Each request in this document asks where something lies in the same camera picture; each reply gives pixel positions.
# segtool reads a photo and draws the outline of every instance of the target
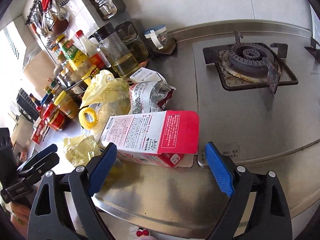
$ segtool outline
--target cardboard box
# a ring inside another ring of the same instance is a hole
[[[111,116],[101,135],[104,149],[113,142],[118,159],[175,167],[198,151],[199,116],[193,111],[164,111]]]

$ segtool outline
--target black bottle cap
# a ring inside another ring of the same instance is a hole
[[[112,33],[115,33],[116,30],[111,23],[107,23],[100,29],[98,29],[94,34],[92,34],[89,39],[95,38],[98,42],[103,41],[106,37],[110,36]]]

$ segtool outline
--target red jar lid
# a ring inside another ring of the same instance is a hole
[[[50,103],[47,107],[47,109],[43,113],[43,117],[46,119],[52,114],[52,112],[55,110],[56,106],[53,103]]]

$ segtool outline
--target burner cap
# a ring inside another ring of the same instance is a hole
[[[229,49],[230,68],[234,71],[252,77],[266,77],[268,67],[262,58],[274,61],[272,53],[265,47],[255,43],[237,43]]]
[[[257,60],[260,57],[259,51],[255,49],[245,49],[242,54],[244,58],[251,60]]]

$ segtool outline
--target blue gripper pad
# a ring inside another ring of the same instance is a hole
[[[211,143],[207,143],[204,154],[220,190],[232,197],[235,191],[232,185],[232,175],[220,158],[219,153],[217,153],[217,149]]]
[[[89,176],[88,195],[90,197],[92,197],[94,193],[98,193],[101,190],[103,183],[109,174],[109,171],[116,161],[117,146],[111,143],[111,147],[105,154],[102,155],[103,157],[100,159],[99,163]]]

